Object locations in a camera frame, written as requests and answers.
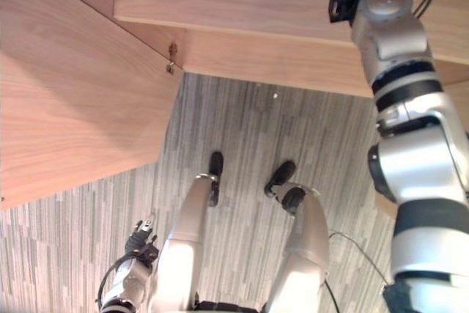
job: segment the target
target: wooden cabinet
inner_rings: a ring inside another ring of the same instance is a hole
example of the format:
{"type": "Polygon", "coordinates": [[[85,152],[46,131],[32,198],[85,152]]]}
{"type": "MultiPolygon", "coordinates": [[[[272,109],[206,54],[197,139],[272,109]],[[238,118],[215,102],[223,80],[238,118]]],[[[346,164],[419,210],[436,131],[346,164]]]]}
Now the wooden cabinet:
{"type": "Polygon", "coordinates": [[[81,0],[1,0],[2,208],[155,161],[182,71],[81,0]]]}

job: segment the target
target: floor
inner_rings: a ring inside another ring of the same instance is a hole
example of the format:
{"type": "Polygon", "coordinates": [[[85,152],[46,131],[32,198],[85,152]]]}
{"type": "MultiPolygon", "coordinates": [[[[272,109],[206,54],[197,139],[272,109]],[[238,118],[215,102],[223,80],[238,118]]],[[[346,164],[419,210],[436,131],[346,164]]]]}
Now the floor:
{"type": "MultiPolygon", "coordinates": [[[[207,219],[202,299],[266,301],[292,219],[262,189],[286,159],[298,166],[293,181],[322,194],[330,230],[358,241],[389,277],[394,222],[374,207],[366,166],[374,119],[364,98],[186,75],[157,163],[1,213],[0,311],[96,312],[101,277],[134,223],[155,209],[161,247],[213,150],[225,169],[207,219]]],[[[341,312],[386,312],[371,265],[343,237],[330,241],[341,312]]],[[[320,312],[335,312],[326,290],[320,312]]]]}

